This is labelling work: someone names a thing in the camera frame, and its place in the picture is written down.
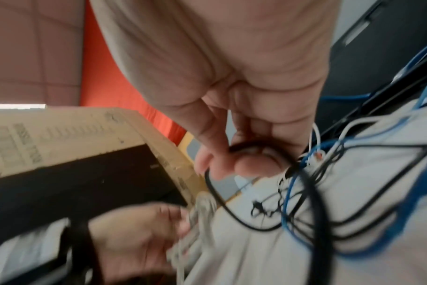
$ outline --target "tiled wall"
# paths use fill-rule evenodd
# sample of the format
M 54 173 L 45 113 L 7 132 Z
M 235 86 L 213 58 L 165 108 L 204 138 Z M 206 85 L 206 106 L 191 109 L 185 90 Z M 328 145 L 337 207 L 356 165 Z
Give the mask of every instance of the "tiled wall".
M 0 104 L 79 105 L 84 0 L 0 0 Z

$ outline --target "cable connector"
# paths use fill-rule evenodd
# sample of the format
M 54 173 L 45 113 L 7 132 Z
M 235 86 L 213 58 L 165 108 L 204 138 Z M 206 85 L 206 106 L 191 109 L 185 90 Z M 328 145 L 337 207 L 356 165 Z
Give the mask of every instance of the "cable connector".
M 214 247 L 212 220 L 216 210 L 215 198 L 206 192 L 199 193 L 195 207 L 187 217 L 190 222 L 190 232 L 167 250 L 167 261 L 176 269 L 177 285 L 184 284 L 185 271 L 195 265 L 203 250 Z

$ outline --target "red panel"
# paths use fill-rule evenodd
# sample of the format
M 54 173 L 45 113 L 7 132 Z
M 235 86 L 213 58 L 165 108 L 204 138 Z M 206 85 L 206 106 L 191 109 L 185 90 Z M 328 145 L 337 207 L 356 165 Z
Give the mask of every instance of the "red panel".
M 81 106 L 121 107 L 137 110 L 178 145 L 186 131 L 151 107 L 116 66 L 86 0 Z

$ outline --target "white light strip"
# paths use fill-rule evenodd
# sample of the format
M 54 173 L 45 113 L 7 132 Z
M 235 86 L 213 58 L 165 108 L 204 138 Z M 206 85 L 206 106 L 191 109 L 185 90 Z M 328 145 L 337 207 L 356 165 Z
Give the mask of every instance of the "white light strip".
M 46 104 L 0 104 L 0 109 L 44 109 Z

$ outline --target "tile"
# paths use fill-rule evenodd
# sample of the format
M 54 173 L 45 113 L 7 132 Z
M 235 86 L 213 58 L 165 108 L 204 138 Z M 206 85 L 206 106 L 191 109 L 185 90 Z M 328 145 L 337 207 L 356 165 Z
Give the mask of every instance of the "tile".
M 85 0 L 37 0 L 38 12 L 55 20 L 82 28 Z
M 0 7 L 0 79 L 41 82 L 31 16 Z
M 41 47 L 47 83 L 80 85 L 82 72 L 82 30 L 39 21 Z
M 42 84 L 0 82 L 0 104 L 44 104 Z
M 79 106 L 80 87 L 48 86 L 46 104 L 48 106 Z
M 28 11 L 33 10 L 32 0 L 0 0 L 0 3 Z

